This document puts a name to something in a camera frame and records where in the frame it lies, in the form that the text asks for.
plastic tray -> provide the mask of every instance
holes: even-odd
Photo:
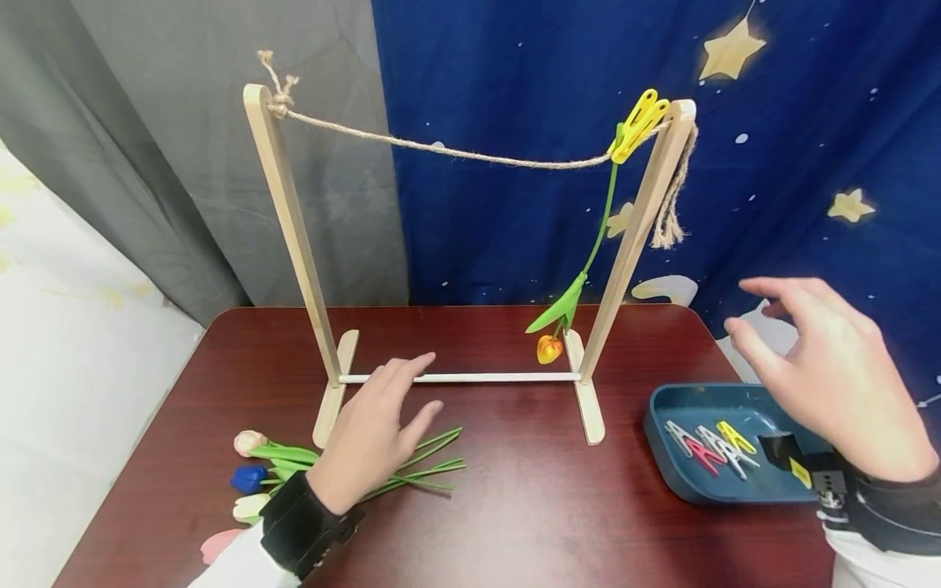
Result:
[[[717,465],[714,478],[698,461],[683,455],[664,429],[673,421],[691,435],[698,425],[716,431],[718,421],[728,421],[758,449],[751,457],[760,468],[743,465],[747,480],[730,466]],[[762,386],[752,384],[668,384],[655,389],[644,418],[647,441],[660,473],[680,498],[697,504],[812,502],[817,496],[789,471],[768,463],[758,435],[791,432],[805,453],[827,451],[823,439],[797,424]]]

wooden frame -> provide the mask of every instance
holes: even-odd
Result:
[[[287,154],[284,135],[280,122],[268,110],[271,91],[267,86],[249,84],[242,94],[248,123],[251,126],[258,155],[262,160],[264,177],[271,191],[278,221],[284,232],[284,241],[291,256],[297,275],[297,283],[304,296],[311,319],[321,359],[327,371],[327,387],[320,404],[317,422],[313,428],[313,442],[318,447],[325,447],[333,429],[333,424],[340,414],[343,396],[347,384],[360,384],[368,375],[351,374],[350,366],[356,353],[359,332],[350,330],[340,337],[337,345],[330,331],[324,295],[320,290],[317,269],[313,262],[311,242],[301,214],[297,199],[294,175],[291,173],[291,160]],[[641,250],[644,248],[650,228],[663,202],[670,180],[679,162],[680,154],[693,129],[696,108],[691,100],[678,100],[670,103],[664,121],[669,122],[657,136],[650,161],[647,163],[644,178],[641,180],[637,198],[628,226],[621,240],[617,257],[614,260],[612,274],[604,290],[598,316],[592,326],[588,344],[582,346],[582,337],[574,330],[566,335],[566,354],[568,372],[560,373],[429,373],[415,379],[421,383],[462,383],[462,382],[571,382],[575,388],[575,397],[582,414],[585,440],[588,445],[597,445],[604,439],[604,419],[595,393],[592,376],[598,366],[598,358],[604,343],[611,333],[611,326],[617,309],[624,299],[630,277],[637,266]]]

gray curtain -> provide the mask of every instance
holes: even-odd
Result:
[[[369,0],[72,0],[256,305],[303,304],[242,106],[300,76],[297,109],[386,132]],[[407,304],[391,150],[283,124],[327,303]]]
[[[247,297],[72,6],[0,0],[0,136],[181,309]]]
[[[203,324],[300,305],[241,104],[294,73],[297,108],[386,130],[368,0],[0,0],[0,136]],[[387,146],[285,123],[331,305],[406,304]]]

red clothespin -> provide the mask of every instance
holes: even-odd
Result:
[[[702,464],[703,468],[707,469],[713,478],[719,477],[719,470],[712,465],[712,463],[723,465],[726,461],[723,457],[709,449],[699,441],[693,438],[683,439],[686,443],[686,446],[690,448],[690,451],[693,452],[693,457],[696,461]]]

hand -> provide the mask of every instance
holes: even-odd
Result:
[[[774,301],[765,315],[789,314],[797,326],[799,339],[782,358],[744,320],[726,320],[736,349],[788,414],[875,478],[915,482],[934,472],[937,452],[869,317],[816,278],[740,285]]]
[[[423,406],[399,430],[402,401],[412,379],[434,360],[433,353],[411,361],[391,359],[375,369],[340,411],[323,455],[307,472],[311,489],[330,512],[344,514],[415,453],[443,403],[436,400]]]

